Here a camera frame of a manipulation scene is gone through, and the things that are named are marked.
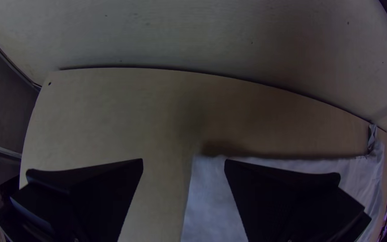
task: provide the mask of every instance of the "table surface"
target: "table surface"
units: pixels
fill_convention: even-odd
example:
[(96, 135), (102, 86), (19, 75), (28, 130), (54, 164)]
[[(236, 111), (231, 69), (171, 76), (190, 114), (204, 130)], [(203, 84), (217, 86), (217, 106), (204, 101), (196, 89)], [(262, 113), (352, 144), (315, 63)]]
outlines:
[(51, 71), (195, 70), (308, 94), (387, 131), (387, 14), (379, 0), (0, 0), (0, 48)]
[[(180, 241), (195, 154), (365, 154), (369, 123), (277, 88), (158, 69), (77, 69), (46, 79), (26, 134), (25, 172), (143, 158), (120, 241)], [(387, 199), (387, 133), (383, 207)]]

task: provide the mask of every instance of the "white fabric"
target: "white fabric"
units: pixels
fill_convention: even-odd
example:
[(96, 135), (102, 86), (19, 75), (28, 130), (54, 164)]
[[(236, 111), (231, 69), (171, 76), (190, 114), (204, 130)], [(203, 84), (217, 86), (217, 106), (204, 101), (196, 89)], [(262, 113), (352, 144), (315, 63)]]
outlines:
[[(382, 205), (383, 145), (374, 142), (376, 126), (368, 140), (369, 154), (329, 160), (274, 160), (230, 158), (251, 164), (303, 173), (337, 172), (339, 187), (365, 207), (371, 222), (358, 241), (368, 241), (379, 220)], [(224, 173), (227, 157), (196, 156), (192, 164), (182, 242), (248, 242), (231, 189)]]

